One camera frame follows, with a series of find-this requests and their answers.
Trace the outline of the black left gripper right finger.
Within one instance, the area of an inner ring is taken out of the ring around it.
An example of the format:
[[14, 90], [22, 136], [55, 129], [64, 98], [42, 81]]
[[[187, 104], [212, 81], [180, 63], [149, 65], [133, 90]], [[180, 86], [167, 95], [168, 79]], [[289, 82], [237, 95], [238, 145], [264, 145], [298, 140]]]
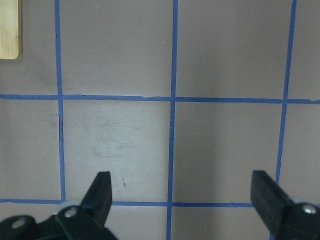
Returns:
[[320, 238], [320, 207], [293, 200], [263, 170], [252, 172], [250, 200], [275, 240]]

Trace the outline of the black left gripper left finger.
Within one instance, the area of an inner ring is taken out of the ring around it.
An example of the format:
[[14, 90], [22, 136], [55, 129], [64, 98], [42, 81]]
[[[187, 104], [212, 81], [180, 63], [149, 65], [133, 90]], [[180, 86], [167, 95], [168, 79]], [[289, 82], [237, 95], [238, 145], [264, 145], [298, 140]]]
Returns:
[[2, 240], [116, 240], [105, 227], [112, 206], [111, 174], [99, 172], [79, 205], [69, 205], [42, 222], [14, 215], [0, 222]]

